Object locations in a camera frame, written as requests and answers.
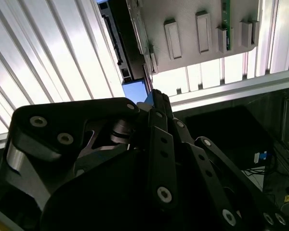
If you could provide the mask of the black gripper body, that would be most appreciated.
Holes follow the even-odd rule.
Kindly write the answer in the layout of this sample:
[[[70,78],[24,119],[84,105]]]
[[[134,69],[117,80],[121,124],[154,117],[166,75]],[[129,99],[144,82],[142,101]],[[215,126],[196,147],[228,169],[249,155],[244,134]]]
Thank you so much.
[[[127,151],[60,187],[42,231],[220,231],[207,201],[192,199],[171,151]]]

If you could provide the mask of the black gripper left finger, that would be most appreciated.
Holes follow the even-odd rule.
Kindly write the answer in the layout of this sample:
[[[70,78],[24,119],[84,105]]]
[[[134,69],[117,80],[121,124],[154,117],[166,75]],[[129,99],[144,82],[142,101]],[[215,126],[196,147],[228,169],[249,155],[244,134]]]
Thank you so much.
[[[168,118],[160,108],[161,94],[153,90],[139,104],[110,98],[17,109],[4,154],[6,181],[44,211],[60,187],[120,154],[174,154]]]

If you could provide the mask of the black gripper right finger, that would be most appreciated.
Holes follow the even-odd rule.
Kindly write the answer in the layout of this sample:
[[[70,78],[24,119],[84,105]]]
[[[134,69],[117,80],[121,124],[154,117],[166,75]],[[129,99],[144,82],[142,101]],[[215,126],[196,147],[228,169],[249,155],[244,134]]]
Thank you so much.
[[[193,139],[160,96],[179,165],[181,231],[289,231],[289,219],[209,139]]]

